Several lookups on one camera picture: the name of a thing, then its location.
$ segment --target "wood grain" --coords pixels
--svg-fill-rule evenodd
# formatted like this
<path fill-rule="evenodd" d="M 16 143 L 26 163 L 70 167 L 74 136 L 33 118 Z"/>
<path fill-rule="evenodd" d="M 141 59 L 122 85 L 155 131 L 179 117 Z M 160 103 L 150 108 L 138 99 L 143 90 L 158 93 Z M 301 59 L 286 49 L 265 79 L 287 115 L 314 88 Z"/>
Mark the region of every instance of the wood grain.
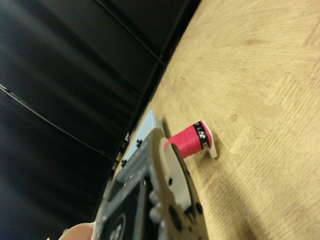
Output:
<path fill-rule="evenodd" d="M 185 159 L 210 239 L 320 239 L 319 36 L 319 0 L 200 3 L 148 108 L 213 131 Z"/>

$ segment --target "black label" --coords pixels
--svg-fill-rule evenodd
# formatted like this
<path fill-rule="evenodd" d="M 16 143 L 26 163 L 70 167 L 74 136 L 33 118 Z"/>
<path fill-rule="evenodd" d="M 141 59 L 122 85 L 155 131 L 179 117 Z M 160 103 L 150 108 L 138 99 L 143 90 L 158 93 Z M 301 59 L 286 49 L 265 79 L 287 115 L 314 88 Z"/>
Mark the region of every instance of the black label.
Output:
<path fill-rule="evenodd" d="M 199 121 L 199 122 L 193 124 L 193 127 L 196 131 L 196 134 L 198 134 L 201 148 L 202 149 L 210 148 L 209 138 L 208 138 L 207 132 L 206 132 L 204 126 L 202 125 L 202 123 Z"/>

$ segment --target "black curtain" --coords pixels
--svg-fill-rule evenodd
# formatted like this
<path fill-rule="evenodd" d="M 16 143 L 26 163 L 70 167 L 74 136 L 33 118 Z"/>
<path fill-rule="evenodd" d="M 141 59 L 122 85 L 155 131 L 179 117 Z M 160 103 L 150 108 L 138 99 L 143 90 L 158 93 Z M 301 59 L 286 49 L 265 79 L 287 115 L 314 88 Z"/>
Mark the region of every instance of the black curtain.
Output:
<path fill-rule="evenodd" d="M 111 163 L 0 91 L 0 239 L 57 240 L 94 218 Z"/>
<path fill-rule="evenodd" d="M 1 240 L 57 240 L 94 220 L 198 3 L 0 1 Z"/>

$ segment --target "hole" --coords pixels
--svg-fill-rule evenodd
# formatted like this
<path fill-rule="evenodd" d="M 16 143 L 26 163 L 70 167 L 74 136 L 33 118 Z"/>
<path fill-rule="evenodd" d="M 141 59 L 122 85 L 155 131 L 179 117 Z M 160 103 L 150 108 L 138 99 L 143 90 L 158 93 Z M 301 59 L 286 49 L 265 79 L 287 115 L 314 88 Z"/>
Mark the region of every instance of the hole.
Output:
<path fill-rule="evenodd" d="M 127 164 L 127 162 L 128 162 L 127 160 L 124 160 L 124 161 L 123 161 L 123 163 L 121 164 L 121 167 L 123 167 L 123 168 L 124 168 L 124 167 L 125 167 L 125 165 Z"/>
<path fill-rule="evenodd" d="M 173 222 L 176 229 L 178 229 L 179 232 L 182 230 L 182 222 L 180 220 L 180 217 L 177 213 L 177 210 L 173 206 L 169 206 L 169 213 L 171 217 L 171 221 Z"/>
<path fill-rule="evenodd" d="M 204 213 L 204 210 L 202 209 L 202 206 L 201 206 L 201 204 L 199 202 L 197 202 L 195 204 L 195 206 L 196 206 L 196 209 L 198 210 L 199 214 L 203 214 Z"/>

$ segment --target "red spool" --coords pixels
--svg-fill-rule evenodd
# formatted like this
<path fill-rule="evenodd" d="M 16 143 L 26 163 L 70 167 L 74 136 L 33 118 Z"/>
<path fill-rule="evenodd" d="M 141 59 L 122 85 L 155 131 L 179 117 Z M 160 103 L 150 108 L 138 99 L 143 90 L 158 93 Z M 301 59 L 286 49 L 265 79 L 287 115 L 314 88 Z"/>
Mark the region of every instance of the red spool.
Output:
<path fill-rule="evenodd" d="M 210 129 L 204 121 L 199 121 L 179 132 L 177 135 L 170 137 L 168 144 L 174 143 L 185 159 L 188 156 L 200 152 L 202 149 L 210 149 L 212 147 L 212 141 L 213 138 Z"/>

